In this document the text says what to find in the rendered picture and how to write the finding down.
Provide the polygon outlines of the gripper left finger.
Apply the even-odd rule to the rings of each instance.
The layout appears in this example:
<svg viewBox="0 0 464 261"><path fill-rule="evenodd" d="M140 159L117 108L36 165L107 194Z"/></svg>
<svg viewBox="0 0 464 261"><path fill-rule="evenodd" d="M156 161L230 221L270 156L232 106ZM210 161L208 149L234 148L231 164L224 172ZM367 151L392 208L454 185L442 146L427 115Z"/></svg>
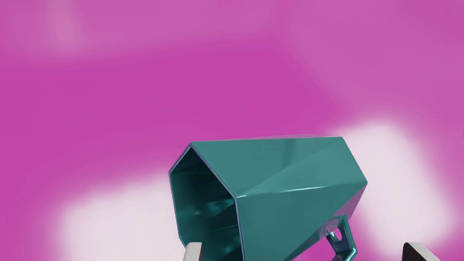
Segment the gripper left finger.
<svg viewBox="0 0 464 261"><path fill-rule="evenodd" d="M201 242L187 244L183 261L203 261L203 244Z"/></svg>

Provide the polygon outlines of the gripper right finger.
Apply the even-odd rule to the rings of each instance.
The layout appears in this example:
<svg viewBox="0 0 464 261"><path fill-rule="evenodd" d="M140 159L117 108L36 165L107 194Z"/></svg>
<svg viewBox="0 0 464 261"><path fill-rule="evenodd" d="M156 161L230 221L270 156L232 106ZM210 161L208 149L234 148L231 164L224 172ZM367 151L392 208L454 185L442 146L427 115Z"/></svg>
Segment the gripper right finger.
<svg viewBox="0 0 464 261"><path fill-rule="evenodd" d="M440 259L422 243L406 242L403 245L402 261L440 261Z"/></svg>

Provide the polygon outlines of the teal faceted mug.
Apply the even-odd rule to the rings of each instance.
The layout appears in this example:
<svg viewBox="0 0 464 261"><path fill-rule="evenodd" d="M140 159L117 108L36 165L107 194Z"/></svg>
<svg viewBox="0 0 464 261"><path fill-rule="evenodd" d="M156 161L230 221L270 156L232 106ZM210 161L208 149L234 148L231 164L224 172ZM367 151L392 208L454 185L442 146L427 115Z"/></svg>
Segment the teal faceted mug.
<svg viewBox="0 0 464 261"><path fill-rule="evenodd" d="M342 137L191 142L169 180L202 261L293 261L322 239L332 261L358 253L348 221L368 182Z"/></svg>

